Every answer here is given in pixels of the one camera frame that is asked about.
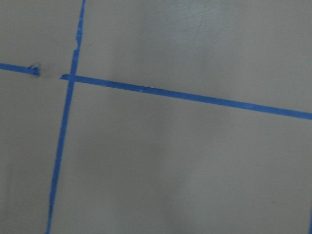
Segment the short blue tape stub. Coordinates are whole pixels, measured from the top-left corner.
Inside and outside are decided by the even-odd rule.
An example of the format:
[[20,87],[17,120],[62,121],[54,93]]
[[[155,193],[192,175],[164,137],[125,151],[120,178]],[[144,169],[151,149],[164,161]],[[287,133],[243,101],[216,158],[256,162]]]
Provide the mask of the short blue tape stub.
[[35,75],[35,76],[39,76],[39,74],[40,74],[39,68],[37,66],[34,66],[34,65],[29,66],[29,67],[25,67],[25,66],[17,66],[17,65],[12,65],[12,64],[1,63],[0,69],[6,70],[6,71],[31,74],[31,75]]

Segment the long blue tape line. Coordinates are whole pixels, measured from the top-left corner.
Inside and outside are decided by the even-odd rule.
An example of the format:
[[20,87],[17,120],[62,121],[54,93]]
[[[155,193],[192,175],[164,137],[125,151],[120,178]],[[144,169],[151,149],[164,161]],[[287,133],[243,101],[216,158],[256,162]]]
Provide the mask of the long blue tape line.
[[52,227],[54,206],[55,206],[59,174],[60,174],[61,162],[62,162],[62,155],[63,155],[63,149],[64,149],[64,144],[65,144],[65,139],[66,139],[66,131],[67,131],[70,107],[71,107],[71,102],[72,102],[72,97],[73,97],[73,92],[74,92],[75,77],[76,77],[77,69],[78,69],[80,48],[81,48],[81,43],[82,43],[82,38],[83,38],[85,5],[86,5],[86,0],[83,0],[81,3],[81,9],[80,9],[77,32],[76,32],[76,44],[77,45],[73,51],[73,56],[72,56],[72,61],[71,61],[71,68],[70,68],[70,73],[68,77],[68,84],[67,84],[67,89],[66,89],[66,97],[65,97],[65,102],[64,102],[61,126],[60,126],[60,131],[59,131],[59,136],[58,136],[58,145],[57,145],[56,156],[55,156],[54,167],[53,167],[53,174],[52,174],[50,194],[49,194],[49,210],[48,210],[48,216],[47,216],[47,225],[45,229],[46,234],[49,234],[51,232],[51,227]]

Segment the crossing blue tape line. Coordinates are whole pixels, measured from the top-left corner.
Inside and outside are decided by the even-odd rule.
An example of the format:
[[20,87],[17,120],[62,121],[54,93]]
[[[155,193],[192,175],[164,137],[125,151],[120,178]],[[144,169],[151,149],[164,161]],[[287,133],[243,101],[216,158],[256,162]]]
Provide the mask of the crossing blue tape line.
[[249,111],[255,111],[255,112],[262,112],[266,114],[293,117],[293,118],[306,119],[306,120],[312,119],[312,114],[309,112],[277,108],[277,107],[271,107],[271,106],[266,106],[266,105],[259,105],[259,104],[254,104],[254,103],[247,103],[247,102],[241,102],[241,101],[235,101],[235,100],[229,100],[229,99],[223,99],[223,98],[202,96],[202,95],[177,92],[177,91],[171,91],[171,90],[165,90],[165,89],[159,89],[159,88],[153,88],[153,87],[147,87],[147,86],[140,86],[140,85],[134,85],[134,84],[128,84],[128,83],[122,83],[122,82],[115,82],[115,81],[109,81],[109,80],[98,79],[98,78],[83,77],[83,76],[76,76],[75,81],[78,83],[91,84],[91,85],[102,86],[106,88],[113,88],[113,89],[118,89],[118,90],[125,90],[125,91],[131,91],[131,92],[137,92],[137,93],[143,93],[143,94],[163,96],[163,97],[168,97],[168,98],[177,98],[177,99],[183,99],[183,100],[189,100],[189,101],[195,101],[195,102],[201,102],[201,103],[207,103],[207,104],[214,104],[214,105],[220,105],[220,106],[225,106],[225,107],[231,107],[231,108],[237,108],[237,109],[243,109],[243,110],[249,110]]

